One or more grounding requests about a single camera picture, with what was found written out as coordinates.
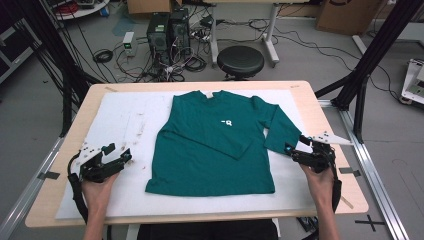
gray floor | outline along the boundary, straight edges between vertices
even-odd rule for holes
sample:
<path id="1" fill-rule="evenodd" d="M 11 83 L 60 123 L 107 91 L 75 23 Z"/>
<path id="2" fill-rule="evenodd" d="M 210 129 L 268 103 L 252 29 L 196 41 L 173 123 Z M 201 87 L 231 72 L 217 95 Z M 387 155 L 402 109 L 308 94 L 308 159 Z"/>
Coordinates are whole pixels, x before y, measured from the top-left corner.
<path id="1" fill-rule="evenodd" d="M 119 11 L 115 12 L 116 9 L 112 8 L 109 18 L 93 14 L 78 20 L 93 51 L 101 48 L 113 49 L 114 45 L 122 40 L 122 37 L 112 33 L 121 16 Z M 75 23 L 76 21 L 67 23 L 74 43 L 94 66 Z M 304 41 L 340 48 L 360 56 L 349 36 L 316 31 L 313 19 L 278 20 L 276 27 L 283 32 L 297 31 Z M 137 24 L 133 26 L 138 37 L 145 35 L 146 28 L 145 20 L 137 20 Z M 220 30 L 218 34 L 220 38 L 252 39 L 258 33 L 246 27 L 231 27 Z M 283 36 L 296 39 L 294 33 Z M 366 36 L 363 40 L 366 44 L 371 41 Z M 219 47 L 233 44 L 235 43 L 219 42 Z M 266 55 L 259 42 L 248 45 Z M 254 77 L 255 80 L 307 80 L 314 90 L 319 90 L 350 72 L 340 59 L 324 56 L 316 49 L 300 46 L 287 39 L 280 38 L 275 48 L 281 62 L 272 68 L 267 59 L 265 68 Z M 342 57 L 350 68 L 357 63 L 356 59 L 340 51 L 323 51 Z M 146 53 L 147 46 L 140 45 L 137 57 L 129 60 L 128 68 L 144 66 Z M 391 89 L 398 94 L 405 78 L 407 61 L 411 58 L 424 58 L 424 49 L 417 43 L 396 43 L 380 64 L 390 75 Z M 122 73 L 113 68 L 113 63 L 107 66 L 116 77 L 122 76 Z M 219 69 L 211 68 L 210 63 L 203 72 L 184 72 L 186 81 L 220 81 L 224 75 Z M 374 72 L 372 78 L 377 86 L 387 89 L 388 78 L 380 69 Z M 322 99 L 331 99 L 336 95 L 337 92 L 333 92 Z M 34 56 L 0 85 L 0 100 L 0 189 L 3 193 L 0 221 L 4 221 L 61 132 L 62 103 L 59 92 Z M 354 113 L 354 103 L 351 105 L 351 111 Z M 337 111 L 324 111 L 334 132 L 346 136 Z M 421 169 L 424 169 L 423 116 L 422 109 L 401 105 L 387 92 L 376 89 L 371 83 L 368 84 L 363 137 L 410 239 L 422 239 L 424 235 L 424 175 L 420 173 Z M 352 168 L 360 169 L 353 150 L 349 147 L 343 147 L 343 150 Z M 364 177 L 358 177 L 357 180 L 367 197 L 370 209 L 364 214 L 337 216 L 342 238 L 390 239 L 384 225 L 375 225 L 373 230 L 370 224 L 355 223 L 355 220 L 368 220 L 367 214 L 375 222 L 384 222 L 366 180 Z M 281 218 L 280 228 L 282 239 L 300 239 L 307 235 L 294 218 Z M 78 239 L 81 238 L 83 230 L 82 227 L 30 229 L 22 222 L 10 239 Z M 126 226 L 114 227 L 115 239 L 123 239 L 125 230 Z"/>

white sheet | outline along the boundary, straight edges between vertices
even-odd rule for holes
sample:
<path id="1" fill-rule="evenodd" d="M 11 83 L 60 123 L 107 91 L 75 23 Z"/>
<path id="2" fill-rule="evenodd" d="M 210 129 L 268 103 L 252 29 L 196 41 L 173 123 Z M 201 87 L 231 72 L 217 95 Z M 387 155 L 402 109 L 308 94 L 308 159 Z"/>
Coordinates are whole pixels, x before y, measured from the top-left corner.
<path id="1" fill-rule="evenodd" d="M 290 91 L 232 90 L 235 94 L 259 96 L 279 104 L 307 136 Z M 116 159 L 121 148 L 130 148 L 134 162 L 126 165 L 113 186 L 108 217 L 178 215 L 315 209 L 304 173 L 290 157 L 268 151 L 276 192 L 222 197 L 175 197 L 144 191 L 151 178 L 156 135 L 168 119 L 172 97 L 186 92 L 108 93 L 90 127 L 86 142 L 92 146 L 115 143 L 116 150 L 103 161 Z M 57 219 L 81 218 L 66 186 Z"/>

metal stand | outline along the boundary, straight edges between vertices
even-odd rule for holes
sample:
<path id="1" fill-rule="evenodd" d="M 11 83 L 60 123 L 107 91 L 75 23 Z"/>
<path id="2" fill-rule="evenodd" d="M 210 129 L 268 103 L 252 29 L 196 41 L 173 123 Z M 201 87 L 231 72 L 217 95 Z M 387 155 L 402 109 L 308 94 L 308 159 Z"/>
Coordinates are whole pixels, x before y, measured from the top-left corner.
<path id="1" fill-rule="evenodd" d="M 280 8 L 281 3 L 274 3 L 271 9 L 270 13 L 270 22 L 269 27 L 267 30 L 267 33 L 264 33 L 262 35 L 262 40 L 265 43 L 265 47 L 268 50 L 268 53 L 271 56 L 271 60 L 273 62 L 273 67 L 280 62 L 280 59 L 278 58 L 278 54 L 275 51 L 274 44 L 272 43 L 272 35 L 274 31 L 275 21 L 277 18 L 278 10 Z M 215 67 L 217 65 L 217 59 L 218 59 L 218 42 L 216 40 L 216 4 L 212 4 L 212 26 L 211 26 L 211 39 L 210 39 L 210 48 L 211 48 L 211 55 L 212 55 L 212 66 Z"/>
<path id="2" fill-rule="evenodd" d="M 332 104 L 342 111 L 348 110 L 353 98 L 357 97 L 353 132 L 361 143 L 363 143 L 362 121 L 368 78 L 423 2 L 423 0 L 399 1 L 356 68 L 348 76 L 315 92 L 316 97 L 319 98 L 343 87 L 339 95 L 331 100 Z"/>

green shirt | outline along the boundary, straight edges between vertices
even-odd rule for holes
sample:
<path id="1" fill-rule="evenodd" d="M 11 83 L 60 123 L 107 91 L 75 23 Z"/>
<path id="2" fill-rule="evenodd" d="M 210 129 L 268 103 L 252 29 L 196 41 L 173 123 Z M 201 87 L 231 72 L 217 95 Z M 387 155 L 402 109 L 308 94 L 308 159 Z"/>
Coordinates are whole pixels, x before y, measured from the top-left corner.
<path id="1" fill-rule="evenodd" d="M 268 128 L 265 138 L 264 128 Z M 226 91 L 174 96 L 159 131 L 146 192 L 174 196 L 274 193 L 267 149 L 301 132 L 278 105 Z"/>

stool seat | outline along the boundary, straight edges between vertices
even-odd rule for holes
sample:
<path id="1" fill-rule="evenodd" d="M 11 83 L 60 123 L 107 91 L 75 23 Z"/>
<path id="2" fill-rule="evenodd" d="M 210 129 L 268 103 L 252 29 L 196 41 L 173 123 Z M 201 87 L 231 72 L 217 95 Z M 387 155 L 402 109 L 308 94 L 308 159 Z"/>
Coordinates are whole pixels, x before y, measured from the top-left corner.
<path id="1" fill-rule="evenodd" d="M 246 46 L 225 48 L 218 54 L 219 68 L 235 80 L 252 77 L 264 67 L 264 57 L 258 50 Z"/>

